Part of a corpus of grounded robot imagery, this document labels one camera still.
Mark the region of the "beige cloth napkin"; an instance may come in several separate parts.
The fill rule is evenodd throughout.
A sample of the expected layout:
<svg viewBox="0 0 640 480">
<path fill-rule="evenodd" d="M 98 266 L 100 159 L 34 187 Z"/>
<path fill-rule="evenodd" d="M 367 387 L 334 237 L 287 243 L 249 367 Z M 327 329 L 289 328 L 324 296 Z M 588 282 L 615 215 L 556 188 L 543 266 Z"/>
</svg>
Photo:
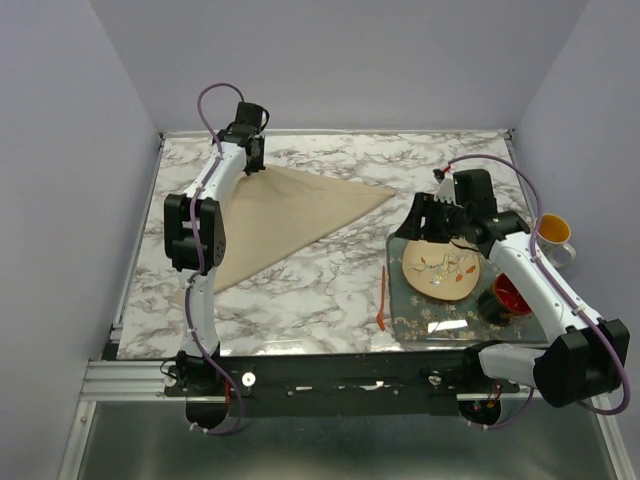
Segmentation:
<svg viewBox="0 0 640 480">
<path fill-rule="evenodd" d="M 223 202 L 222 292 L 353 223 L 394 196 L 388 188 L 268 166 L 234 179 Z"/>
</svg>

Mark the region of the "orange plastic fork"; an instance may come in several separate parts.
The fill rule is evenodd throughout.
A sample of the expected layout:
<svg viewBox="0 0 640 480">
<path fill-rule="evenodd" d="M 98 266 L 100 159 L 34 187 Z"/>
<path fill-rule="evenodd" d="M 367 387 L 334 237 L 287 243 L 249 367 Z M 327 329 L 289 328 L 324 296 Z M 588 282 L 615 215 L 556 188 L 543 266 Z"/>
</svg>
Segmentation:
<svg viewBox="0 0 640 480">
<path fill-rule="evenodd" d="M 376 315 L 376 323 L 379 329 L 384 332 L 386 330 L 385 325 L 385 303 L 386 303 L 386 289 L 387 289 L 387 275 L 386 267 L 381 268 L 381 288 L 380 288 L 380 305 Z"/>
</svg>

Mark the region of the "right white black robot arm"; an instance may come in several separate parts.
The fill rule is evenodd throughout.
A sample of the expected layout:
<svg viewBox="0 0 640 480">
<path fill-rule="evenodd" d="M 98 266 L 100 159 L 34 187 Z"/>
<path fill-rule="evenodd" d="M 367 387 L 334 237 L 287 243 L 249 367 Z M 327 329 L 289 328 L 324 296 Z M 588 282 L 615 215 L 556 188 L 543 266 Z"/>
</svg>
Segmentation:
<svg viewBox="0 0 640 480">
<path fill-rule="evenodd" d="M 474 245 L 511 281 L 541 323 L 544 350 L 488 342 L 473 348 L 460 379 L 480 392 L 496 379 L 527 385 L 560 408 L 623 391 L 613 414 L 624 411 L 631 388 L 624 369 L 630 334 L 619 320 L 606 320 L 561 277 L 536 244 L 535 234 L 515 211 L 499 211 L 485 169 L 435 170 L 435 193 L 415 195 L 395 235 L 447 244 L 460 238 Z"/>
</svg>

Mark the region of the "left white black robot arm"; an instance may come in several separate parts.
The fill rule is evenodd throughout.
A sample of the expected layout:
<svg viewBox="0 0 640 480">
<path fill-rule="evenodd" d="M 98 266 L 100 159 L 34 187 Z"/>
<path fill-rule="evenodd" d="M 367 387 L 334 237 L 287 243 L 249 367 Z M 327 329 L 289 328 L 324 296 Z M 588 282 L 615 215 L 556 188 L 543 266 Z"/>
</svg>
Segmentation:
<svg viewBox="0 0 640 480">
<path fill-rule="evenodd" d="M 164 200 L 164 250 L 184 289 L 184 333 L 169 377 L 184 392 L 214 393 L 224 383 L 211 361 L 219 354 L 214 284 L 226 253 L 222 203 L 240 174 L 264 169 L 263 130 L 269 113 L 239 101 L 235 118 L 216 133 L 201 173 L 181 194 Z"/>
</svg>

